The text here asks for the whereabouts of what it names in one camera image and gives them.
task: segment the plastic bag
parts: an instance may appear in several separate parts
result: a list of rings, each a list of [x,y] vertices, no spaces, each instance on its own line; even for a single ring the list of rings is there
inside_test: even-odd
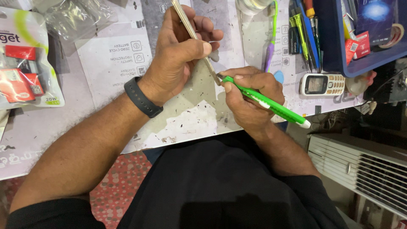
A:
[[[0,110],[28,104],[61,107],[65,100],[48,63],[44,18],[0,7]]]
[[[68,43],[93,36],[101,26],[118,21],[102,0],[43,0],[34,2],[33,10],[44,16],[50,34],[57,33]]]

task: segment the hand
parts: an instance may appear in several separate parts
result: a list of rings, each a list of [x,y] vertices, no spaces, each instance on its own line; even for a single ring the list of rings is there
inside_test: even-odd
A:
[[[229,69],[220,74],[234,78],[234,82],[242,87],[259,90],[261,94],[281,105],[285,102],[282,84],[277,82],[271,73],[264,73],[255,67],[248,66]],[[236,123],[253,138],[263,134],[274,113],[249,97],[243,96],[231,82],[226,82],[224,87],[226,104],[232,110]]]
[[[218,41],[223,38],[222,30],[214,30],[209,18],[196,16],[188,6],[182,5],[182,8],[200,40],[190,39],[173,7],[166,11],[155,57],[138,83],[147,98],[158,106],[182,91],[198,60],[217,50],[220,47]]]

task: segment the wristband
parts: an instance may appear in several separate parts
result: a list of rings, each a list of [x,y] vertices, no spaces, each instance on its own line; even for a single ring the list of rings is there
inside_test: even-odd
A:
[[[155,105],[151,102],[138,87],[137,82],[141,77],[134,77],[127,83],[125,83],[125,91],[131,101],[150,119],[159,115],[164,108]]]

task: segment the green utility knife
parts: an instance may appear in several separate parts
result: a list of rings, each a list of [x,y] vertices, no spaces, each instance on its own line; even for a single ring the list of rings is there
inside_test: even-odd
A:
[[[252,100],[257,101],[261,106],[263,106],[266,109],[272,110],[276,115],[282,117],[283,119],[291,122],[291,123],[296,123],[302,128],[308,129],[311,127],[311,123],[306,120],[304,117],[299,116],[298,114],[294,113],[293,111],[289,110],[288,108],[276,103],[275,101],[265,97],[261,93],[257,92],[256,90],[252,88],[244,88],[242,86],[239,86],[235,84],[233,81],[233,78],[230,76],[222,76],[218,74],[218,77],[223,79],[223,82],[232,82],[234,85],[237,86],[237,88],[240,89],[243,95],[251,98]]]

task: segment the polka dot floor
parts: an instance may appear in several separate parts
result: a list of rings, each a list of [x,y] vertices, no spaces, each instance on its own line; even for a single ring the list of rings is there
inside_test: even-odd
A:
[[[150,168],[151,163],[141,151],[120,155],[102,182],[90,192],[92,213],[106,228],[117,227]],[[17,177],[3,181],[7,208],[24,179]]]

